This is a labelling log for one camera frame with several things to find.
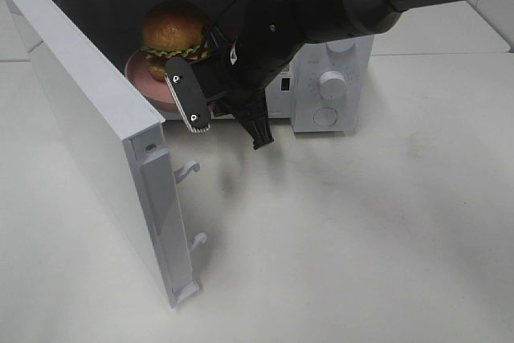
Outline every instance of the pink plate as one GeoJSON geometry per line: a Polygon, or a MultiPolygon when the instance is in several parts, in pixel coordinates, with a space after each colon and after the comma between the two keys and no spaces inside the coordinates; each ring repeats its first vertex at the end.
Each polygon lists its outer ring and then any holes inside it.
{"type": "Polygon", "coordinates": [[[125,77],[155,108],[165,112],[178,112],[168,85],[151,76],[146,69],[145,57],[144,51],[134,52],[125,64],[125,77]]]}

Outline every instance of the white microwave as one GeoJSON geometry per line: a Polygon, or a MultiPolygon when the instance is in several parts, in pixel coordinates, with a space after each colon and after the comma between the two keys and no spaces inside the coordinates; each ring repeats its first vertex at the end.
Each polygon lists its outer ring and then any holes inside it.
{"type": "MultiPolygon", "coordinates": [[[[67,143],[134,247],[152,246],[154,256],[141,256],[174,306],[199,289],[190,252],[205,235],[186,237],[176,191],[199,164],[173,170],[161,124],[179,115],[156,109],[123,75],[145,13],[162,1],[6,0],[67,143]]],[[[228,2],[188,1],[213,16],[228,2]]],[[[222,27],[239,28],[245,1],[222,27]]],[[[267,87],[270,118],[290,119],[295,132],[352,132],[372,45],[303,47],[267,87]]]]}

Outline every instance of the cable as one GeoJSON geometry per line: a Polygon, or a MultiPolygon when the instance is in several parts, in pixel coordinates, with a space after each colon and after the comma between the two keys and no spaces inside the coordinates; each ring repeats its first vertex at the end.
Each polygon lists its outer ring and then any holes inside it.
{"type": "Polygon", "coordinates": [[[209,28],[207,29],[206,33],[203,35],[202,42],[200,43],[200,48],[198,49],[198,52],[202,52],[204,46],[206,45],[207,39],[212,32],[212,30],[218,25],[218,22],[223,17],[223,15],[235,4],[238,0],[232,0],[224,9],[222,12],[219,13],[218,17],[214,20],[213,23],[209,25],[209,28]]]}

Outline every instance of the open microwave door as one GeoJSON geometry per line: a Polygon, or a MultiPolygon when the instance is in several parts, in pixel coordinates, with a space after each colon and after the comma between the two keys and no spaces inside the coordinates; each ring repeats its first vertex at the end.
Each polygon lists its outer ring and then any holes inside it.
{"type": "Polygon", "coordinates": [[[170,303],[198,290],[162,116],[52,0],[6,0],[77,163],[170,303]]]}

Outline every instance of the hamburger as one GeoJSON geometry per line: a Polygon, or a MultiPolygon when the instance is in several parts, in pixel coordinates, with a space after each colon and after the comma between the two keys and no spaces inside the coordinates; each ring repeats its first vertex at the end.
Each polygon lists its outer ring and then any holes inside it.
{"type": "Polygon", "coordinates": [[[203,10],[190,2],[170,0],[152,8],[143,22],[141,50],[153,78],[164,82],[166,61],[174,56],[188,60],[206,56],[207,49],[198,50],[208,23],[203,10]]]}

